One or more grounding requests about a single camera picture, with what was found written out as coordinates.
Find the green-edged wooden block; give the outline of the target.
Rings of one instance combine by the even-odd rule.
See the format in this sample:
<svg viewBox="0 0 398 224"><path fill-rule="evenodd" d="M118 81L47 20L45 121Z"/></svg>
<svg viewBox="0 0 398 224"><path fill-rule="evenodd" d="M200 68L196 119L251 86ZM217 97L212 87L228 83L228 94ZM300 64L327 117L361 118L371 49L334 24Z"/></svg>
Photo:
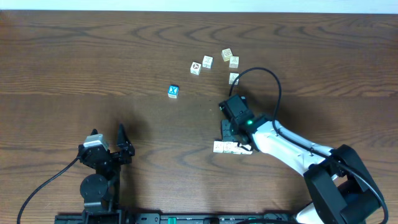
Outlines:
<svg viewBox="0 0 398 224"><path fill-rule="evenodd" d="M230 154L239 154L239 147L236 142L224 142L223 143L223 152Z"/></svg>
<svg viewBox="0 0 398 224"><path fill-rule="evenodd" d="M248 151L241 147L233 147L233 154L247 154Z"/></svg>

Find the plain small wooden block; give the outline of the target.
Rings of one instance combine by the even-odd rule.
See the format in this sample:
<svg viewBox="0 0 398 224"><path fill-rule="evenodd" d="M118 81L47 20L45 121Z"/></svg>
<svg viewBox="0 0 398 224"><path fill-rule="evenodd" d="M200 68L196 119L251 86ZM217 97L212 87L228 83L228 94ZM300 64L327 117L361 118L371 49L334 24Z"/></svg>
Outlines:
<svg viewBox="0 0 398 224"><path fill-rule="evenodd" d="M214 141L213 152L223 153L223 151L224 151L224 142L223 141Z"/></svg>

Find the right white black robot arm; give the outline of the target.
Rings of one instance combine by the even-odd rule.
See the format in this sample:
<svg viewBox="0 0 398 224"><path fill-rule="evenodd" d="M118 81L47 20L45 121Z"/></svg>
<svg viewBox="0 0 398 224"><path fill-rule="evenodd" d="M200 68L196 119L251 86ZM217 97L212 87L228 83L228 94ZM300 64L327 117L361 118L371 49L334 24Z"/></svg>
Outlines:
<svg viewBox="0 0 398 224"><path fill-rule="evenodd" d="M333 149L311 142L266 115L255 116L245 97L234 95L219 104L225 115L223 140L252 144L299 173L312 202L298 212L299 223L365 223L382 208L384 197L357 152L345 144Z"/></svg>

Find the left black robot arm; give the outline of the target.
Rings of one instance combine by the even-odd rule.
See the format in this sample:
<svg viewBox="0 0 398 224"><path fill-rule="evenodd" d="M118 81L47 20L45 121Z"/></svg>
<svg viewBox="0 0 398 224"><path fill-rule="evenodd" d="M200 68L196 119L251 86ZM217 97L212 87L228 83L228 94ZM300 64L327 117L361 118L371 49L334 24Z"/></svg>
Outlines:
<svg viewBox="0 0 398 224"><path fill-rule="evenodd" d="M80 185L84 200L84 223L134 223L134 217L119 206L121 166L130 164L135 149L124 126L119 125L116 145L111 152L109 144L96 129L78 146L78 160L95 170Z"/></svg>

